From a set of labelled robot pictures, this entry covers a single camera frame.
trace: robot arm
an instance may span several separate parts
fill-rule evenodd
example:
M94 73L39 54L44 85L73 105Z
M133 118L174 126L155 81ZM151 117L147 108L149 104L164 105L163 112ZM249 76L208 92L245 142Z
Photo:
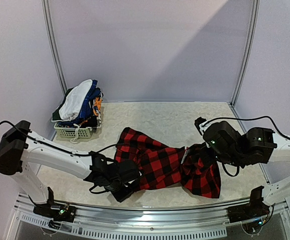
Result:
M93 194L111 192L118 202L128 198L133 190L131 183L140 178L132 160L116 162L99 152L70 149L44 139L29 129L30 123L21 121L5 133L0 142L0 173L13 178L35 204L34 213L72 222L76 209L68 204L54 203L52 190L43 185L29 163L58 169L94 184ZM97 187L102 192L92 192Z
M282 137L271 129L255 127L240 135L227 122L209 124L203 118L195 126L206 141L207 158L223 164L244 168L247 165L268 162L290 162L290 136ZM231 222L260 217L269 211L269 206L290 196L290 176L275 184L260 186L252 190L250 203L228 208Z

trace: white table surface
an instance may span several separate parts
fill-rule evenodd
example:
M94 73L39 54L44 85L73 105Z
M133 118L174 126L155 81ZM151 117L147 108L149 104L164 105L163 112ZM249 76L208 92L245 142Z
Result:
M115 144L125 127L141 131L170 147L189 147L202 143L203 139L194 126L198 117L208 120L216 117L233 117L227 103L220 102L119 102L102 104L102 128L93 133L91 139L79 139L77 144L69 138L56 136L54 142L81 151L97 151ZM228 121L241 131L237 121ZM116 148L102 152L113 158ZM92 183L85 182L68 173L41 166L38 177L54 191L57 200L86 205L107 207L186 207L214 204L248 197L250 191L266 181L258 164L240 170L237 177L229 177L219 164L221 192L219 199L210 199L191 194L180 184L159 190L142 190L123 201L116 202L110 193L93 195L89 193ZM235 167L228 166L231 173Z

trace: red and black checkered cloth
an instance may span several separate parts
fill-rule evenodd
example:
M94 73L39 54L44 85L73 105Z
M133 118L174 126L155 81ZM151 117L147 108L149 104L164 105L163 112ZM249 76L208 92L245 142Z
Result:
M192 145L186 152L185 147L174 148L158 142L142 132L130 127L123 130L115 154L115 160L122 162L132 159L143 173L134 191L143 189L162 189L181 183L194 195L219 198L220 173L217 163L204 165L199 157L200 144Z

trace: laundry basket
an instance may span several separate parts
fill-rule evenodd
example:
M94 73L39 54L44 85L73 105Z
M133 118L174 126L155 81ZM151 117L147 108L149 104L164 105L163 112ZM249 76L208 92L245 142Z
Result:
M62 138L75 138L76 137L76 129L75 127L59 127L58 123L54 125L54 129L57 132L57 135ZM80 139L89 139L92 135L92 128L79 128L78 129L78 138Z

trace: white cloth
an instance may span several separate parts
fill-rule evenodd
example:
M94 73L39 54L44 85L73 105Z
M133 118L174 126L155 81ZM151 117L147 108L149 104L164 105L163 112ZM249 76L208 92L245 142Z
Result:
M90 90L93 81L85 80L78 86L74 87L66 97L65 103L59 109L59 116L62 121L72 121L80 113L84 99Z
M184 153L184 156L183 156L183 158L181 160L180 165L182 165L185 162L185 159L186 159L186 157L187 157L187 155L189 153L189 150L188 149L189 149L189 147L185 147L185 153Z

